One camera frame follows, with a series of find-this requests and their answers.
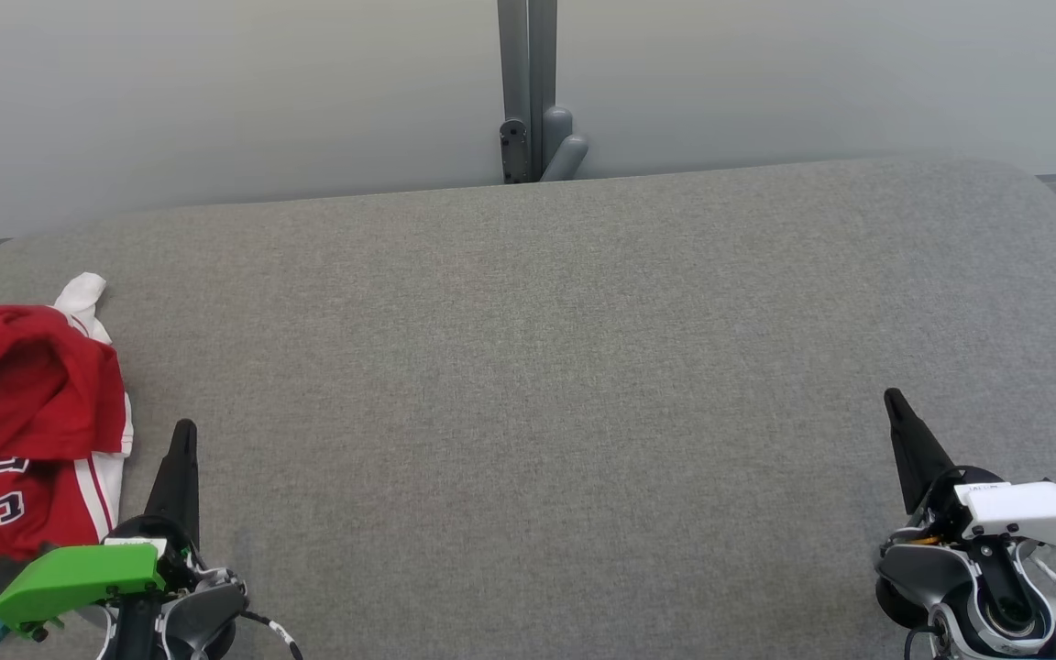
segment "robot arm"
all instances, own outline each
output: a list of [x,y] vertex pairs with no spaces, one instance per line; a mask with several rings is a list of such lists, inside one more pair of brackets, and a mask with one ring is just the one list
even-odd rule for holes
[[173,429],[146,512],[117,525],[100,545],[38,557],[0,593],[0,642],[10,631],[35,642],[46,623],[76,610],[106,630],[97,660],[221,660],[234,620],[264,623],[301,652],[288,631],[247,610],[247,584],[199,551],[197,428]]
[[1056,593],[1025,571],[1030,561],[1056,582],[1034,555],[1056,553],[1056,484],[954,465],[899,390],[885,398],[910,518],[875,557],[879,604],[935,634],[937,657],[1056,659]]

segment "gray table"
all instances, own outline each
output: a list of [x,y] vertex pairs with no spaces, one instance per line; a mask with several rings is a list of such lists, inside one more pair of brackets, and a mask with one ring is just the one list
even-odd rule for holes
[[[895,659],[884,389],[1056,480],[1056,199],[1001,164],[173,209],[4,244],[0,303],[83,270],[125,513],[192,417],[203,550],[312,659]],[[91,659],[73,628],[3,657]]]

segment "white trim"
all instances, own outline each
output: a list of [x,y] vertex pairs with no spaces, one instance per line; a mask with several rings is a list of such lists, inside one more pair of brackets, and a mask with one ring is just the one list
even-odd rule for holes
[[92,464],[88,459],[80,458],[75,461],[76,484],[80,487],[80,497],[84,501],[88,515],[92,517],[93,526],[96,527],[96,540],[105,539],[108,535],[108,517],[105,515],[105,507],[100,506],[100,496],[96,494],[96,483],[92,477]]
[[117,526],[121,522],[117,517],[117,512],[121,507],[121,469],[125,458],[120,455],[94,451],[91,460],[93,471],[96,473],[96,483],[100,486],[105,506],[108,507],[108,521]]
[[125,393],[125,430],[121,431],[121,455],[133,454],[133,404]]

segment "metal pole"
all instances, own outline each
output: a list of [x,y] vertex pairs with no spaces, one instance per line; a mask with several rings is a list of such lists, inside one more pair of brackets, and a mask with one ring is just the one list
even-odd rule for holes
[[557,105],[557,0],[528,0],[531,178],[545,172],[545,112]]
[[525,0],[498,0],[499,62],[504,73],[504,124],[499,126],[499,151],[504,159],[504,183],[527,184],[531,161],[531,59],[528,53],[528,4]]

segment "red jersey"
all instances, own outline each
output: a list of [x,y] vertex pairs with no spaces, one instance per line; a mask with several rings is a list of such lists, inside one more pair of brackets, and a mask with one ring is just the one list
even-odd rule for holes
[[129,398],[116,351],[89,338],[91,322],[0,306],[0,555],[95,544],[117,523]]

